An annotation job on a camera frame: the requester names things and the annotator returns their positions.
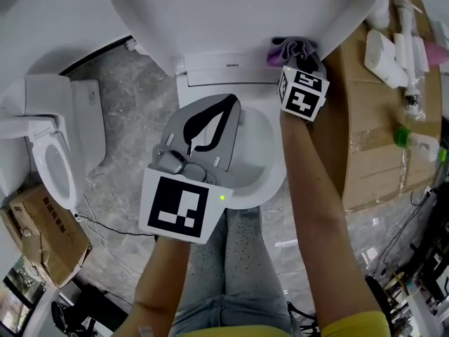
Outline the torn brown cardboard box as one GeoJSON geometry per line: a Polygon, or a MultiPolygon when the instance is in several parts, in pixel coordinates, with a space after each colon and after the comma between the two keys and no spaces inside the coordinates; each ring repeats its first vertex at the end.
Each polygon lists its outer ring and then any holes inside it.
{"type": "Polygon", "coordinates": [[[44,185],[17,194],[0,208],[0,217],[38,276],[59,289],[76,276],[91,252],[80,224],[44,185]]]}

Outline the person's right forearm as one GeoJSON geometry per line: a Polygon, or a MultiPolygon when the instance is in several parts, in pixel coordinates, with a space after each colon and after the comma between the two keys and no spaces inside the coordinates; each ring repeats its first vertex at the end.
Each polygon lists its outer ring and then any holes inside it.
{"type": "Polygon", "coordinates": [[[356,262],[342,201],[306,124],[283,112],[280,125],[297,242],[320,328],[379,310],[356,262]]]}

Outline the white brush tool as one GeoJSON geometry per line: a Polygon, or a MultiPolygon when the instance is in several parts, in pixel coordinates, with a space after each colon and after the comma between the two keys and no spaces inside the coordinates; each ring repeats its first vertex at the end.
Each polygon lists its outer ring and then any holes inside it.
{"type": "Polygon", "coordinates": [[[410,0],[394,0],[398,22],[401,32],[395,38],[398,52],[396,61],[403,68],[407,75],[407,84],[403,93],[403,107],[407,114],[414,119],[425,118],[424,98],[420,90],[420,80],[417,77],[417,68],[415,66],[415,52],[413,47],[413,35],[416,29],[415,8],[410,0]]]}

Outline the white smart toilet base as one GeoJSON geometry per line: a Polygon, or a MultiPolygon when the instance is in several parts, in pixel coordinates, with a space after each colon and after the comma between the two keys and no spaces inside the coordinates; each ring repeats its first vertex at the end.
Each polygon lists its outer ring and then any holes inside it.
{"type": "Polygon", "coordinates": [[[229,172],[234,182],[231,209],[269,201],[286,177],[277,84],[281,69],[263,53],[186,54],[177,61],[180,107],[210,95],[233,94],[241,103],[229,172]]]}

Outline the purple and grey cloth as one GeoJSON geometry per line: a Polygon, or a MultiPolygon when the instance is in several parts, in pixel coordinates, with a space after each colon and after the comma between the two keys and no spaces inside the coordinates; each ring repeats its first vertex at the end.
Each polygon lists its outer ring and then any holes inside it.
{"type": "Polygon", "coordinates": [[[315,42],[304,37],[274,37],[267,53],[267,64],[298,67],[298,63],[305,62],[317,48],[315,42]]]}

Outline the white toilet with tank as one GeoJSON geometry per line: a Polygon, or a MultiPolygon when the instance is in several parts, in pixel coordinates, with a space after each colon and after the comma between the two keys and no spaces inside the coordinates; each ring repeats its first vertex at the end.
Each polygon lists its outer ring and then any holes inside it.
{"type": "Polygon", "coordinates": [[[105,155],[98,81],[28,75],[0,92],[1,196],[11,196],[35,167],[52,198],[72,209],[105,155]]]}

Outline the person's left forearm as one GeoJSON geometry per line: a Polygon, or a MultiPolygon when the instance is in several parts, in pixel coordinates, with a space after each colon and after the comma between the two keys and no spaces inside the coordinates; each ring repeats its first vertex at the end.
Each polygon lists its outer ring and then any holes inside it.
{"type": "Polygon", "coordinates": [[[189,243],[159,237],[138,282],[138,320],[152,328],[154,337],[168,337],[185,283],[189,252],[189,243]]]}

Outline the small white crumpled paper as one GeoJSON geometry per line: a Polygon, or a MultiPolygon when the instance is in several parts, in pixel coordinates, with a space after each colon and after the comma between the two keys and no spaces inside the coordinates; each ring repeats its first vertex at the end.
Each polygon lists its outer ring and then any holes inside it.
{"type": "Polygon", "coordinates": [[[125,46],[128,51],[136,51],[140,55],[148,55],[148,52],[135,39],[127,40],[125,46]]]}

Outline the large flat cardboard box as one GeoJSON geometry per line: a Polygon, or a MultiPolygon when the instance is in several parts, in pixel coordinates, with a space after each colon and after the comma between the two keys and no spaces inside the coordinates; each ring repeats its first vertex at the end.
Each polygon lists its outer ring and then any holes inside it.
{"type": "Polygon", "coordinates": [[[431,182],[434,165],[395,144],[399,126],[441,136],[439,68],[432,67],[420,82],[425,118],[416,120],[404,111],[403,91],[389,88],[365,68],[368,31],[361,22],[324,59],[330,86],[311,133],[347,213],[431,182]]]}

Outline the person's yellow shirt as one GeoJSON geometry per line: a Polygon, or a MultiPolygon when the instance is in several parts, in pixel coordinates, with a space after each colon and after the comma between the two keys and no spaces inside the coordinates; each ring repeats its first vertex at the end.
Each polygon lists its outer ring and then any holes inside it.
{"type": "MultiPolygon", "coordinates": [[[[271,326],[224,326],[181,333],[176,337],[292,337],[271,326]]],[[[379,311],[361,312],[321,330],[321,337],[391,337],[386,317],[379,311]]]]}

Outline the small white box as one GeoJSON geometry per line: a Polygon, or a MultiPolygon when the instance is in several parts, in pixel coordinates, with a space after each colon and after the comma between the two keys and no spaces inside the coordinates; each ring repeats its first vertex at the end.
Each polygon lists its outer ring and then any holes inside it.
{"type": "Polygon", "coordinates": [[[421,37],[412,36],[412,44],[415,69],[421,72],[428,72],[429,63],[423,39],[421,37]]]}

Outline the person's grey jeans legs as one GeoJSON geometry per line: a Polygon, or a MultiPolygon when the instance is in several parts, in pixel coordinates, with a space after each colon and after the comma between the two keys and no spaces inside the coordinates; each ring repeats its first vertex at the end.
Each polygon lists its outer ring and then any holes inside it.
{"type": "Polygon", "coordinates": [[[287,301],[262,238],[258,208],[227,209],[206,244],[190,247],[170,337],[291,337],[287,301]]]}

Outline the white bottle with green caps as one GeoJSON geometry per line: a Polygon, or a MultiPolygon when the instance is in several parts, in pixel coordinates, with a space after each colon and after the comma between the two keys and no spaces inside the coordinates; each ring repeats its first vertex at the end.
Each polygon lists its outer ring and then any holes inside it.
{"type": "Polygon", "coordinates": [[[445,162],[448,156],[436,138],[412,132],[403,126],[395,130],[394,142],[398,147],[410,150],[428,162],[445,162]]]}

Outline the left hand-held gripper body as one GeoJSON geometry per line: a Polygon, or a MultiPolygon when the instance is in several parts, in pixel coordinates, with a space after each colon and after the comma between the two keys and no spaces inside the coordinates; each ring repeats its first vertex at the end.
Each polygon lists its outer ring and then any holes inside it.
{"type": "Polygon", "coordinates": [[[138,227],[161,237],[205,244],[229,207],[232,184],[228,172],[158,144],[144,172],[138,227]]]}

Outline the white cleaner bottle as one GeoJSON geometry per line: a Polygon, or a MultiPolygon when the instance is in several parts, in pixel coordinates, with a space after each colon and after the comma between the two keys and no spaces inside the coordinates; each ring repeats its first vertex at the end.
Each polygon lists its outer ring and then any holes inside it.
{"type": "Polygon", "coordinates": [[[408,85],[407,74],[396,62],[395,45],[376,29],[367,34],[364,65],[389,88],[408,85]]]}

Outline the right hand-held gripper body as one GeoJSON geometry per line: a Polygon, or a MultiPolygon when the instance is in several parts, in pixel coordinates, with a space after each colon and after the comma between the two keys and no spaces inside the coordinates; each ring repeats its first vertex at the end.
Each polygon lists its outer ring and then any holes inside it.
{"type": "Polygon", "coordinates": [[[306,122],[313,122],[325,105],[330,82],[327,70],[316,53],[301,59],[300,54],[281,55],[283,67],[278,80],[277,95],[284,112],[306,122]]]}

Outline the black bag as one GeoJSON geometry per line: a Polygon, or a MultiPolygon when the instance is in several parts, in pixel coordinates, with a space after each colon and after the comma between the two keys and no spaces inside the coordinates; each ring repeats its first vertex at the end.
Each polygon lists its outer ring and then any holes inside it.
{"type": "Polygon", "coordinates": [[[54,325],[67,337],[95,337],[96,322],[115,332],[128,314],[108,299],[105,291],[88,284],[71,306],[53,301],[51,316],[54,325]]]}

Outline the window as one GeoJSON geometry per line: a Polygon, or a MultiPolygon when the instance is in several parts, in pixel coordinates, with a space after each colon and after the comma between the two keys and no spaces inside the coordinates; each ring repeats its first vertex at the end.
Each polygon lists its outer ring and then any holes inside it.
{"type": "Polygon", "coordinates": [[[45,291],[46,283],[32,264],[20,257],[0,279],[0,336],[22,337],[45,291]]]}

